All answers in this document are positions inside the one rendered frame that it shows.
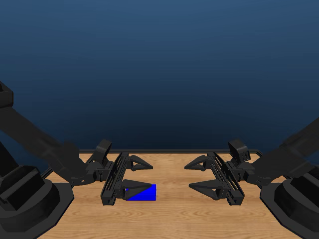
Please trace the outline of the blue hollow socket block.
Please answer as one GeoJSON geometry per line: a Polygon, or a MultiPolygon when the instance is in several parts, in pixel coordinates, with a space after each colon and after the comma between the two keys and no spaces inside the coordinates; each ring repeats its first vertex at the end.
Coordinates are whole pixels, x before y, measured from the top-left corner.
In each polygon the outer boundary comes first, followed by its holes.
{"type": "Polygon", "coordinates": [[[157,186],[152,184],[152,186],[135,196],[129,198],[129,201],[155,201],[157,198],[157,186]]]}

